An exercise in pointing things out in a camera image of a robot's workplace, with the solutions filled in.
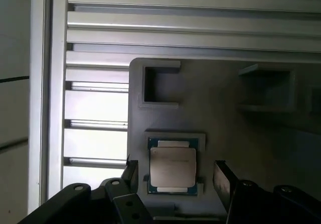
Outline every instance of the gray platform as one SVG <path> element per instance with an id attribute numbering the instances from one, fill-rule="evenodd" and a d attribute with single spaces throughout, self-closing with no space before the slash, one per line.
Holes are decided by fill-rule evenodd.
<path id="1" fill-rule="evenodd" d="M 274 63 L 274 70 L 295 72 L 295 76 L 290 73 L 290 78 L 280 80 L 288 81 L 287 87 L 281 87 L 273 95 L 276 99 L 284 95 L 286 98 L 268 101 L 267 94 L 264 97 L 267 101 L 255 103 L 267 107 L 240 107 L 244 106 L 241 103 L 248 103 L 253 93 L 239 72 L 253 64 L 184 59 L 132 61 L 128 153 L 130 159 L 138 160 L 138 194 L 146 205 L 162 203 L 169 209 L 175 206 L 181 213 L 225 215 L 213 189 L 214 160 L 226 160 L 238 178 L 253 180 L 266 190 L 278 184 L 290 184 L 321 199 L 318 188 L 321 136 L 317 135 L 321 126 L 319 116 L 311 115 L 311 106 L 318 112 L 321 102 L 318 102 L 318 90 L 314 90 L 313 99 L 307 90 L 320 86 L 320 66 Z M 143 181 L 148 174 L 146 132 L 206 134 L 206 150 L 198 163 L 199 177 L 204 179 L 202 195 L 147 194 L 147 184 Z"/>

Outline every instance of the gray panel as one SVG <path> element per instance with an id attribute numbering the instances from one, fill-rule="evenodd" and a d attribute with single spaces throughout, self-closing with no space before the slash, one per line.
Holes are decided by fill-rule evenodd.
<path id="1" fill-rule="evenodd" d="M 0 0 L 0 79 L 29 75 L 30 0 Z"/>
<path id="2" fill-rule="evenodd" d="M 0 147 L 28 136 L 29 80 L 0 83 Z"/>
<path id="3" fill-rule="evenodd" d="M 16 224 L 27 215 L 28 145 L 0 154 L 0 219 Z"/>

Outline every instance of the screw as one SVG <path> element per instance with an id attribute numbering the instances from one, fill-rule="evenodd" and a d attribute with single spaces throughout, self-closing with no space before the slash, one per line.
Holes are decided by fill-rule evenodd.
<path id="1" fill-rule="evenodd" d="M 245 185 L 245 186 L 252 186 L 253 185 L 253 183 L 251 181 L 249 181 L 249 180 L 242 181 L 242 184 Z"/>
<path id="2" fill-rule="evenodd" d="M 292 189 L 290 187 L 284 186 L 281 188 L 282 191 L 284 192 L 292 192 Z"/>

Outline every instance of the rectangular slot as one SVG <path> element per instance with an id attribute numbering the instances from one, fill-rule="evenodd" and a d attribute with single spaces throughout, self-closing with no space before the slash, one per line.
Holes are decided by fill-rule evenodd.
<path id="1" fill-rule="evenodd" d="M 240 70 L 247 99 L 239 105 L 247 111 L 292 111 L 295 108 L 294 71 L 256 64 Z"/>
<path id="2" fill-rule="evenodd" d="M 144 102 L 180 102 L 182 83 L 179 68 L 146 67 Z"/>

